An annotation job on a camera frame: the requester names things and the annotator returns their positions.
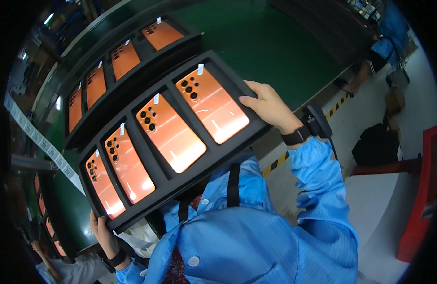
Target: person's left hand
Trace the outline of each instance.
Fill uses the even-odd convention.
[[[119,253],[119,245],[116,236],[112,234],[106,227],[106,217],[96,218],[91,210],[90,227],[97,241],[101,245],[108,259],[113,259]]]

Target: black box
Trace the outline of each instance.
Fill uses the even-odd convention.
[[[46,234],[51,243],[50,250],[55,253],[57,257],[62,259],[64,263],[74,263],[75,257],[77,257],[78,247],[76,246],[73,238],[71,237],[67,227],[64,225],[64,219],[62,217],[62,213],[59,211],[57,207],[57,202],[54,200],[53,192],[50,190],[53,188],[51,179],[52,176],[49,174],[40,174],[38,173],[39,185],[40,189],[36,193],[37,200],[39,200],[39,196],[42,195],[43,202],[45,205],[45,214],[42,216],[42,225],[41,229],[43,233]],[[48,229],[46,227],[47,219],[50,219],[51,227],[55,231],[53,237],[50,236]],[[60,255],[58,252],[55,242],[59,241],[62,246],[63,251],[66,253],[66,256]]]
[[[197,69],[200,63],[204,64],[204,68],[225,88],[250,120],[249,125],[220,145],[213,140],[175,87],[177,81]],[[135,118],[137,112],[157,93],[163,95],[179,116],[207,146],[206,152],[189,168],[179,174],[162,157]],[[270,126],[262,121],[253,110],[240,104],[238,97],[241,95],[256,97],[256,94],[247,87],[237,74],[210,50],[182,65],[134,99],[100,130],[79,156],[79,177],[96,216],[105,215],[105,209],[94,190],[85,163],[97,149],[100,153],[106,153],[104,145],[106,139],[119,128],[122,122],[125,122],[125,127],[134,148],[156,189],[140,202],[132,205],[118,181],[108,155],[101,155],[111,182],[126,208],[125,212],[115,219],[108,219],[108,228],[115,230],[117,233],[123,232],[148,213],[198,183],[238,153],[247,149],[270,129]]]
[[[62,95],[64,97],[63,113],[66,138],[64,147],[66,149],[79,148],[81,150],[84,148],[98,130],[132,99],[201,52],[201,34],[170,14],[162,15],[162,20],[179,31],[183,37],[156,51],[141,32],[146,26],[156,21],[154,15],[153,13],[146,14],[142,18],[132,20],[131,23],[125,22],[122,27],[119,26],[113,31],[113,34],[97,43],[84,56],[90,62],[87,66],[79,64],[75,71],[72,71],[73,74],[81,73],[82,117],[71,133],[69,133],[69,99],[72,88],[78,87],[79,81],[66,80],[70,84],[70,87],[65,84],[66,87],[63,88],[69,93]],[[116,81],[110,55],[127,40],[132,42],[141,62]],[[88,109],[86,76],[101,61],[107,91]]]

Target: blue sleeve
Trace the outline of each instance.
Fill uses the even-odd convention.
[[[116,270],[116,278],[118,284],[141,284],[146,279],[145,276],[140,276],[140,273],[146,268],[131,258],[132,262],[124,270]]]
[[[328,268],[347,268],[357,277],[358,234],[348,221],[346,187],[332,153],[329,142],[313,137],[297,150],[290,150],[291,171],[300,190],[296,206],[306,209],[297,216],[299,226],[294,230],[308,250],[306,263],[323,259],[324,266],[329,262]]]

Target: person's right hand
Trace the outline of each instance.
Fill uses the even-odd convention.
[[[90,227],[97,241],[101,245],[108,259],[113,259],[119,253],[119,245],[116,236],[112,234],[106,227],[106,217],[96,218],[91,210]]]
[[[282,135],[294,133],[303,126],[271,86],[253,81],[244,82],[258,98],[240,96],[239,101],[254,110],[263,121],[278,128]]]

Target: smartphone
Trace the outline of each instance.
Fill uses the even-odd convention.
[[[179,80],[176,88],[215,142],[222,144],[250,121],[220,83],[202,69],[200,75],[196,69]]]
[[[88,109],[106,92],[104,68],[99,62],[91,73],[86,76],[86,100]]]
[[[67,256],[66,253],[64,252],[64,250],[62,249],[61,244],[59,243],[59,241],[54,241],[53,243],[55,244],[55,247],[56,247],[56,249],[58,250],[58,253],[61,256]]]
[[[37,194],[37,192],[39,191],[39,188],[40,188],[39,174],[36,173],[35,177],[34,177],[34,190],[35,190],[35,194]]]
[[[81,85],[70,95],[69,100],[69,133],[81,119]]]
[[[125,207],[108,177],[98,150],[88,159],[85,167],[108,216],[111,219],[118,217],[125,211]]]
[[[50,223],[50,218],[47,218],[47,221],[45,222],[45,226],[47,226],[48,233],[50,234],[50,237],[53,237],[55,235],[55,230],[53,230],[53,227]]]
[[[206,145],[161,94],[156,94],[136,119],[176,173],[182,173],[204,152]]]
[[[40,208],[40,212],[42,213],[42,216],[45,215],[45,204],[44,204],[44,199],[42,198],[42,194],[40,194],[39,196],[39,208]]]
[[[110,56],[116,81],[141,62],[131,40],[116,48]]]
[[[141,32],[155,50],[161,50],[170,43],[184,37],[179,31],[163,20],[160,24],[157,24],[157,22],[153,23]]]
[[[105,141],[105,148],[119,182],[132,204],[155,190],[154,183],[143,167],[124,123]]]

